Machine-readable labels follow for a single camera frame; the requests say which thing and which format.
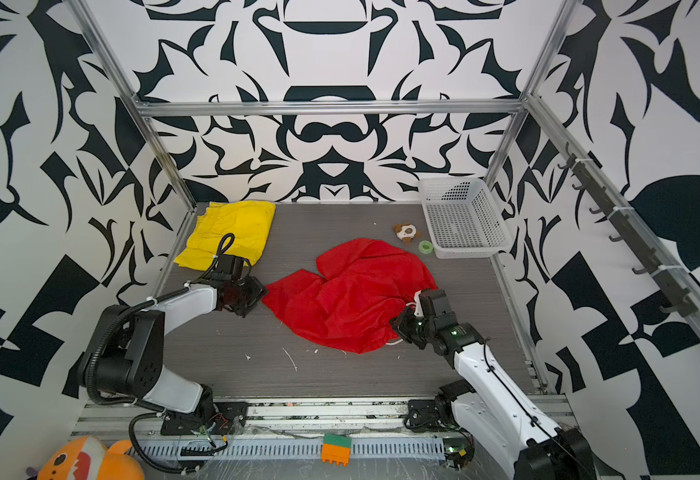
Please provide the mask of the red shorts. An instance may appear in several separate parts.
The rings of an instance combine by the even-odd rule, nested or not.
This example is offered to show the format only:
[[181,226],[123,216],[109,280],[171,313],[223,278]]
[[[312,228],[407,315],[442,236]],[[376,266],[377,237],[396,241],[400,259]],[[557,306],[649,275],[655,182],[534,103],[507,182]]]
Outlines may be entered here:
[[275,317],[315,344],[364,354],[398,338],[390,321],[436,281],[420,258],[383,240],[355,239],[267,286]]

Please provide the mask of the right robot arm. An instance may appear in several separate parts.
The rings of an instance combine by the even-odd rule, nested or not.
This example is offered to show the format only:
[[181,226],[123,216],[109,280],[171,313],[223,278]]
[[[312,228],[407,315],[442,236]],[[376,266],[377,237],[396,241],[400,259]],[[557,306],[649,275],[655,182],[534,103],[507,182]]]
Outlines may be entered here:
[[469,323],[457,320],[443,290],[415,294],[390,325],[401,340],[432,346],[460,376],[436,397],[439,422],[465,431],[510,479],[596,479],[582,433],[563,429],[518,387]]

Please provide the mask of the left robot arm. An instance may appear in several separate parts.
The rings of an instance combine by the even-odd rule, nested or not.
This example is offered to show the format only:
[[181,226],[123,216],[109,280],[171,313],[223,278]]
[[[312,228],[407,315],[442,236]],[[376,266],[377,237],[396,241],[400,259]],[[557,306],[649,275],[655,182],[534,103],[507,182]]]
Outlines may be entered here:
[[78,383],[98,405],[135,404],[195,428],[210,427],[219,415],[213,392],[165,365],[165,336],[214,311],[244,318],[266,294],[249,260],[219,254],[178,290],[106,308],[78,363]]

